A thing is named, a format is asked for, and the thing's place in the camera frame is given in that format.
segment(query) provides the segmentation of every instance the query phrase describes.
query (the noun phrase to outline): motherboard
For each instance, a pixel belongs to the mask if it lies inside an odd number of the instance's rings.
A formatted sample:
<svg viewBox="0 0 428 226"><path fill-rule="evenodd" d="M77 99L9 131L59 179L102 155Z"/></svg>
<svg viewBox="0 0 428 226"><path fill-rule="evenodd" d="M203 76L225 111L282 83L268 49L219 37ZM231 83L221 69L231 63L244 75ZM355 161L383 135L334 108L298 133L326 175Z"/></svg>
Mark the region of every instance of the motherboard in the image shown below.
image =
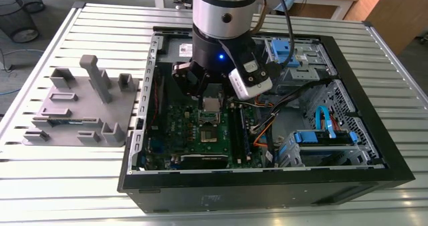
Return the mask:
<svg viewBox="0 0 428 226"><path fill-rule="evenodd" d="M225 107L221 112L205 112L197 101L172 103L160 126L164 130L152 130L141 165L149 170L263 167L263 150L253 147L249 133L257 111L233 102Z"/></svg>

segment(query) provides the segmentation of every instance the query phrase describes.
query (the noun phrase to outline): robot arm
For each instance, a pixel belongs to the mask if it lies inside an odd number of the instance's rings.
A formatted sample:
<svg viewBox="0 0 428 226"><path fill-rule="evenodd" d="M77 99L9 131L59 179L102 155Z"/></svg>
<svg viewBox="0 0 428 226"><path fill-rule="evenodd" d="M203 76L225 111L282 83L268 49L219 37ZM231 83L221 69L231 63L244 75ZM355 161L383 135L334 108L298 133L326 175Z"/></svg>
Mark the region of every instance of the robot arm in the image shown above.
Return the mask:
<svg viewBox="0 0 428 226"><path fill-rule="evenodd" d="M193 0L193 61L173 70L183 90L184 75L197 78L188 95L203 98L209 84L223 84L227 97L248 100L272 88L252 39L256 8L257 0Z"/></svg>

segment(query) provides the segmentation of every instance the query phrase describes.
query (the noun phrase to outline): aluminum extrusion table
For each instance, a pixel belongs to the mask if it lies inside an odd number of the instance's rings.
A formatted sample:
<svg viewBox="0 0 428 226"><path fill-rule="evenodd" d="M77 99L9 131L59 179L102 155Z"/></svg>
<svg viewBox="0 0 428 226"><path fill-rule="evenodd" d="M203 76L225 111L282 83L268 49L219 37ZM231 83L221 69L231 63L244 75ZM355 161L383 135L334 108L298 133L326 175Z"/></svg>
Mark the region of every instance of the aluminum extrusion table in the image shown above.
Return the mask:
<svg viewBox="0 0 428 226"><path fill-rule="evenodd" d="M269 16L263 30L286 32L286 22L284 17ZM0 122L0 222L85 226L426 225L427 96L374 28L347 21L294 18L292 22L298 34L336 38L415 181L336 206L145 214L128 195L117 192L124 148L22 145L57 67L86 75L80 59L94 54L109 76L132 73L134 78L144 78L153 26L192 27L192 12L88 4L73 8Z"/></svg>

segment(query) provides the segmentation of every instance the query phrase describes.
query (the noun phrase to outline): metal case frame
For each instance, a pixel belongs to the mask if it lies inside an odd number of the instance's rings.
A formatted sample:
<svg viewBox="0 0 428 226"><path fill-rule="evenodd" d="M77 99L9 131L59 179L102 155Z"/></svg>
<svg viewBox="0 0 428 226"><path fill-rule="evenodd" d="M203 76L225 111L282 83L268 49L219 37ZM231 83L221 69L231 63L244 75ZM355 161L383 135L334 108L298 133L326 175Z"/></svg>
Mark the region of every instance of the metal case frame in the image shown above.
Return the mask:
<svg viewBox="0 0 428 226"><path fill-rule="evenodd" d="M395 187L415 179L411 169L390 136L370 98L359 83L334 37L296 35L320 40L338 70L356 114L368 130L386 164L383 169L350 170L265 170L247 173L129 174L132 139L145 127L137 128L128 140L118 191L129 194L145 212L201 211L243 208L276 208L342 204L379 188ZM146 74L154 67L158 45L152 45Z"/></svg>

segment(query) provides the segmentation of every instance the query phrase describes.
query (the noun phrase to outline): floor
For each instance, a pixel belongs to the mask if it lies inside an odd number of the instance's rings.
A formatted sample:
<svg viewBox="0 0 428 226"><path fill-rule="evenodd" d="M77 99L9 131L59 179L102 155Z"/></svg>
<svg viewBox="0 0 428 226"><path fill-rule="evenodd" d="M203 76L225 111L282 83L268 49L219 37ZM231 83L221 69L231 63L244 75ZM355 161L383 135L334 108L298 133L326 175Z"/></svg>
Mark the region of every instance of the floor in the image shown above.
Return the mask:
<svg viewBox="0 0 428 226"><path fill-rule="evenodd" d="M146 6L154 7L154 0L43 0L46 10L33 15L33 19L39 28L41 37L31 43L15 44L0 32L0 48L5 53L19 49L38 49L45 50L51 42L57 30L68 16L68 13L76 1L85 1L88 3L114 4L125 6ZM14 65L15 70L6 73L0 70L0 93L19 89L34 69L35 64L42 54L38 52L19 52L6 56L7 67ZM403 53L399 55L405 66L413 74L421 87L428 93L428 43L421 45L415 40ZM5 114L14 101L17 93L0 95L0 114Z"/></svg>

